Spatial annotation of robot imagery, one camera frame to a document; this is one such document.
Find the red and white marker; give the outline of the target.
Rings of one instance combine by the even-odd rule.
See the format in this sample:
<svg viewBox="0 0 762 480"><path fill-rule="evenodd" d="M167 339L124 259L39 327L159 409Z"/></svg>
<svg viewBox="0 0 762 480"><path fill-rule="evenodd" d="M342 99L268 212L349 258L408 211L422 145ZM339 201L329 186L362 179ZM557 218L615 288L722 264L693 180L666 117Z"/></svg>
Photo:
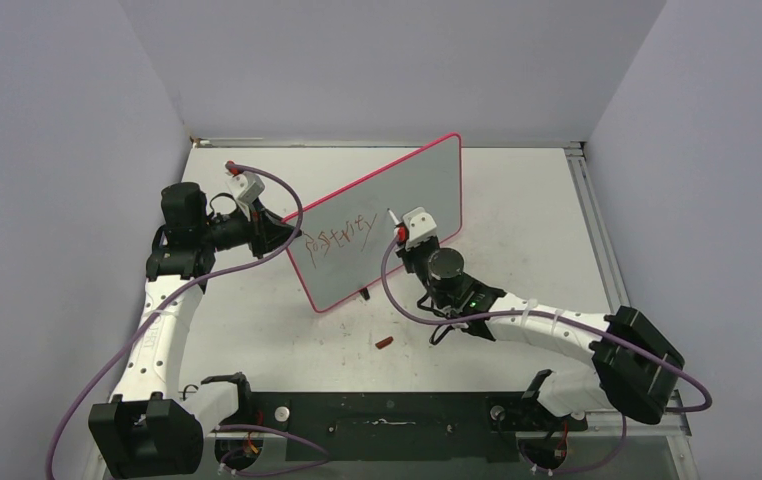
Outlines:
<svg viewBox="0 0 762 480"><path fill-rule="evenodd" d="M387 209L387 214L391 218L394 227L399 228L401 226L400 218L391 209Z"/></svg>

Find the pink framed whiteboard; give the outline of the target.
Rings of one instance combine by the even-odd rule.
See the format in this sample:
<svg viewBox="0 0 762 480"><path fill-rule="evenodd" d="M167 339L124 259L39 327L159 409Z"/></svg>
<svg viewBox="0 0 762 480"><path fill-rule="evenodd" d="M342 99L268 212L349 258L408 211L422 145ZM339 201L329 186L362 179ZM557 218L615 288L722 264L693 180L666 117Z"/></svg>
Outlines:
<svg viewBox="0 0 762 480"><path fill-rule="evenodd" d="M285 222L303 234L287 253L312 310L331 310L401 263L382 255L399 218L424 207L445 241L463 226L462 139L449 133L310 203Z"/></svg>

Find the red marker cap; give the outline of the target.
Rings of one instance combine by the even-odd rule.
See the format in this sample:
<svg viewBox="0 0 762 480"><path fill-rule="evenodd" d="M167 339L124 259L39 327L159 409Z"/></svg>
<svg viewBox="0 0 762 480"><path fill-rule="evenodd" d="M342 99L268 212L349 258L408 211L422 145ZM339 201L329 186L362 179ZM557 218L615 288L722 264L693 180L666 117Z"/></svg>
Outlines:
<svg viewBox="0 0 762 480"><path fill-rule="evenodd" d="M388 336L378 342L375 343L375 347L377 349L383 349L387 346L389 346L394 341L394 338L392 336Z"/></svg>

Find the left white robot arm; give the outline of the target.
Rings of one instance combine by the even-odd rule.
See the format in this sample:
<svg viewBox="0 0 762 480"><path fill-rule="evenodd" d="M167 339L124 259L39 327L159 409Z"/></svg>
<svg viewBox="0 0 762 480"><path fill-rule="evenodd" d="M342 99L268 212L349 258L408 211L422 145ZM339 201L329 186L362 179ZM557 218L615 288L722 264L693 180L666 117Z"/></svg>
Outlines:
<svg viewBox="0 0 762 480"><path fill-rule="evenodd" d="M179 393L180 367L194 313L219 251L249 247L262 259L285 245L293 229L259 199L258 175L228 180L234 208L208 212L200 186L182 182L161 194L163 225L146 262L145 304L137 338L107 402L92 406L88 427L110 475L137 479L194 473L205 436L220 423L247 428L255 403L244 374L209 376L189 399Z"/></svg>

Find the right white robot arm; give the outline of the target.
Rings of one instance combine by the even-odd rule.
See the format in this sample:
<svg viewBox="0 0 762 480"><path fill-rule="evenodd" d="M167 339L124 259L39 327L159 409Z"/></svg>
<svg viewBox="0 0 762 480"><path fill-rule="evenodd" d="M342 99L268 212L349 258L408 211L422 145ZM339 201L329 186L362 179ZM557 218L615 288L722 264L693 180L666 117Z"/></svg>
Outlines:
<svg viewBox="0 0 762 480"><path fill-rule="evenodd" d="M582 313L539 305L467 274L462 255L436 240L395 255L416 276L427 311L443 333L459 330L491 342L517 342L581 363L581 369L540 371L522 402L526 421L547 428L570 415L616 410L647 425L667 411L685 361L639 310Z"/></svg>

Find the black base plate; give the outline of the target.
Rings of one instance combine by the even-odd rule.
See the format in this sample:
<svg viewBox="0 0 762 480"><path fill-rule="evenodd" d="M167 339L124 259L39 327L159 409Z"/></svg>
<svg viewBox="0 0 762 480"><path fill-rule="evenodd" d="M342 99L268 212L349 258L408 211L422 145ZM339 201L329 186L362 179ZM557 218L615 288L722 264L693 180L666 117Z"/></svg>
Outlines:
<svg viewBox="0 0 762 480"><path fill-rule="evenodd" d="M555 419L520 392L257 392L224 425L252 424L293 434L288 461L511 462L516 434L555 445L588 424Z"/></svg>

